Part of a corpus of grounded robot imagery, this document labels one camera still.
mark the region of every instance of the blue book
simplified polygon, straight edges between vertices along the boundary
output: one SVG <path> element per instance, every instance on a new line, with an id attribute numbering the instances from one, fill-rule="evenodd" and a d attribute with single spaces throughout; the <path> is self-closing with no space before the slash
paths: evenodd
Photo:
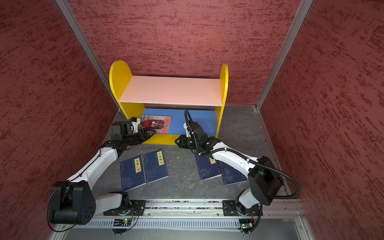
<path id="1" fill-rule="evenodd" d="M 216 162 L 215 159 L 210 157 L 203 157 L 200 155 L 195 155 L 195 158 L 200 180 L 221 176 L 220 165 Z"/>
<path id="2" fill-rule="evenodd" d="M 146 183 L 168 177 L 163 149 L 143 155 Z"/>
<path id="3" fill-rule="evenodd" d="M 228 164 L 218 161 L 222 171 L 221 177 L 223 178 L 224 185 L 234 184 L 238 182 L 245 182 L 247 177 L 240 173 L 238 170 L 229 166 Z"/>
<path id="4" fill-rule="evenodd" d="M 141 156 L 120 162 L 121 189 L 127 191 L 145 184 L 143 161 Z"/>

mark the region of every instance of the red book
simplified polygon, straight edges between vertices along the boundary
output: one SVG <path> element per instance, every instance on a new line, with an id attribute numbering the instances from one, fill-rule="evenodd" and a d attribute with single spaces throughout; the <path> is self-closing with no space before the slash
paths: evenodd
<path id="1" fill-rule="evenodd" d="M 168 134 L 171 117 L 157 115 L 141 115 L 140 125 L 148 129 L 154 129 L 156 133 Z"/>

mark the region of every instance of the book cover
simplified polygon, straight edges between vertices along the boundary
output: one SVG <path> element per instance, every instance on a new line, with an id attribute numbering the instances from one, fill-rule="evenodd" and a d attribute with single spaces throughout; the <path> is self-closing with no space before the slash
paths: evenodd
<path id="1" fill-rule="evenodd" d="M 146 183 L 168 177 L 167 164 L 163 149 L 143 155 Z"/>
<path id="2" fill-rule="evenodd" d="M 141 115 L 140 125 L 153 129 L 159 134 L 168 134 L 171 117 L 157 115 Z"/>
<path id="3" fill-rule="evenodd" d="M 195 158 L 200 180 L 221 176 L 220 166 L 215 159 L 210 157 L 203 157 L 200 155 L 195 155 Z"/>
<path id="4" fill-rule="evenodd" d="M 123 191 L 131 190 L 145 184 L 143 160 L 141 156 L 121 161 L 120 173 L 121 189 Z"/>
<path id="5" fill-rule="evenodd" d="M 229 166 L 224 162 L 218 162 L 221 168 L 221 176 L 223 178 L 224 185 L 245 182 L 247 180 L 247 177 L 240 173 L 238 170 L 234 169 L 233 167 Z"/>

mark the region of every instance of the wall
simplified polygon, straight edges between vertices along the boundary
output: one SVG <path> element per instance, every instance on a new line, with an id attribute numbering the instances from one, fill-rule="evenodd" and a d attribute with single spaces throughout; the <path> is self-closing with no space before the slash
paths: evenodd
<path id="1" fill-rule="evenodd" d="M 255 104 L 301 0 L 68 0 L 108 73 L 219 78 L 227 104 Z"/>
<path id="2" fill-rule="evenodd" d="M 316 239 L 384 235 L 383 11 L 314 1 L 262 106 Z"/>
<path id="3" fill-rule="evenodd" d="M 96 154 L 117 108 L 54 0 L 0 15 L 0 239 L 47 239 L 50 187 Z"/>

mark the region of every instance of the yellow side panel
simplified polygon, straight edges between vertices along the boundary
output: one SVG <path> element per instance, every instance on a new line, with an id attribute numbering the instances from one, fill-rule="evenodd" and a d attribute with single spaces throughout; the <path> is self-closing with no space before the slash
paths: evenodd
<path id="1" fill-rule="evenodd" d="M 180 135 L 155 134 L 148 141 L 146 141 L 145 144 L 176 145 L 175 140 L 178 137 L 180 137 Z"/>
<path id="2" fill-rule="evenodd" d="M 221 88 L 221 97 L 223 100 L 223 106 L 215 107 L 216 137 L 218 137 L 218 131 L 220 129 L 221 118 L 223 117 L 225 101 L 227 99 L 228 76 L 229 76 L 228 65 L 224 63 L 223 66 L 221 67 L 221 73 L 220 73 L 220 88 Z"/>
<path id="3" fill-rule="evenodd" d="M 127 119 L 131 117 L 140 118 L 144 113 L 144 104 L 142 103 L 121 103 L 120 97 L 131 80 L 132 72 L 124 61 L 115 61 L 109 70 L 109 85 L 113 96 L 120 105 L 121 110 Z"/>

